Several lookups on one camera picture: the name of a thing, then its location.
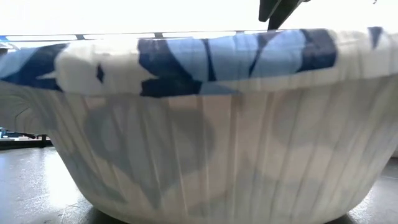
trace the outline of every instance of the white paper bowl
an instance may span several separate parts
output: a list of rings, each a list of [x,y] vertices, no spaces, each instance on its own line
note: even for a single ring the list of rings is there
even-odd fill
[[[0,117],[48,133],[82,194],[125,222],[321,224],[397,147],[397,84],[155,99],[0,83]]]

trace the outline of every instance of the dark object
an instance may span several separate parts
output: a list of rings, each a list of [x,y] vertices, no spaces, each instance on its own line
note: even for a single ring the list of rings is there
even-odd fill
[[[8,149],[23,149],[23,148],[35,148],[35,147],[47,147],[47,146],[52,146],[50,140],[0,141],[0,151]]]
[[[259,21],[269,20],[268,29],[278,29],[301,2],[311,0],[260,0]]]
[[[8,130],[6,130],[4,128],[0,128],[0,129],[1,129],[0,138],[4,138],[4,136],[8,136],[9,138],[18,138],[18,137],[26,136],[26,137],[31,138],[31,139],[36,139],[36,135],[34,135],[34,134],[18,133],[18,132],[14,132],[14,131],[8,131]]]
[[[0,48],[0,56],[6,54],[8,52],[8,49],[2,49]]]

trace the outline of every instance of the table surface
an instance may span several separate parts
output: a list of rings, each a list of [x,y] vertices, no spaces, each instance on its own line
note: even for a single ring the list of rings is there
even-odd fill
[[[397,188],[398,159],[391,159],[362,203],[328,224],[396,223]],[[123,223],[85,200],[53,147],[0,151],[0,202],[1,223]]]

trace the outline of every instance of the blue leaf pattern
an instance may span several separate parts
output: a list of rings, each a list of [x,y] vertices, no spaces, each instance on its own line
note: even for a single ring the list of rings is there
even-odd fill
[[[17,85],[61,91],[55,78],[41,78],[41,76],[55,71],[55,58],[66,46],[67,44],[51,45],[5,55],[2,60],[6,62],[12,60],[11,64],[16,65],[10,66],[11,69],[0,70],[0,73],[5,74],[0,75],[1,80]]]
[[[368,29],[369,29],[369,32],[372,37],[372,47],[373,47],[373,49],[375,49],[379,43],[380,36],[383,32],[383,28],[382,27],[369,27]]]
[[[205,44],[200,39],[170,39],[167,45],[175,59],[194,80],[207,81],[208,64]]]
[[[258,49],[256,35],[210,39],[209,46],[217,80],[249,78],[249,69]]]
[[[301,30],[305,36],[302,66],[297,72],[330,68],[336,63],[337,48],[325,29]]]
[[[275,36],[263,48],[252,77],[274,77],[296,73],[302,64],[305,36],[300,30],[288,30]]]
[[[375,47],[382,29],[372,27],[369,31]],[[55,71],[55,59],[65,47],[67,44],[58,44],[5,55],[0,59],[0,78],[17,85],[61,91],[56,78],[43,76]],[[139,65],[155,76],[140,80],[140,95],[156,98],[238,93],[217,82],[330,68],[337,57],[335,43],[325,29],[216,39],[140,39],[137,48]],[[98,64],[96,78],[103,83],[105,75]]]

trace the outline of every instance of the bright light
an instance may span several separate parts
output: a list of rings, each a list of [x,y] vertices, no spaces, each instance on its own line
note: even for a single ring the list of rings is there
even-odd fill
[[[66,44],[70,43],[70,41],[46,41],[46,42],[10,42],[13,46],[18,49],[22,48],[30,48],[30,47],[43,47],[54,44]]]
[[[194,37],[194,38],[217,38],[235,35],[236,31],[224,32],[166,32],[163,37]]]
[[[87,40],[102,40],[102,39],[136,39],[136,38],[154,38],[154,33],[146,34],[86,34],[84,38]]]
[[[76,185],[60,156],[54,150],[46,154],[44,174],[51,206],[64,208],[79,201],[80,193],[76,190]]]
[[[244,31],[245,34],[258,34],[258,33],[263,33],[263,32],[267,32],[266,30],[248,30],[248,31]]]
[[[10,41],[38,41],[38,40],[77,40],[75,35],[20,35],[7,36]]]

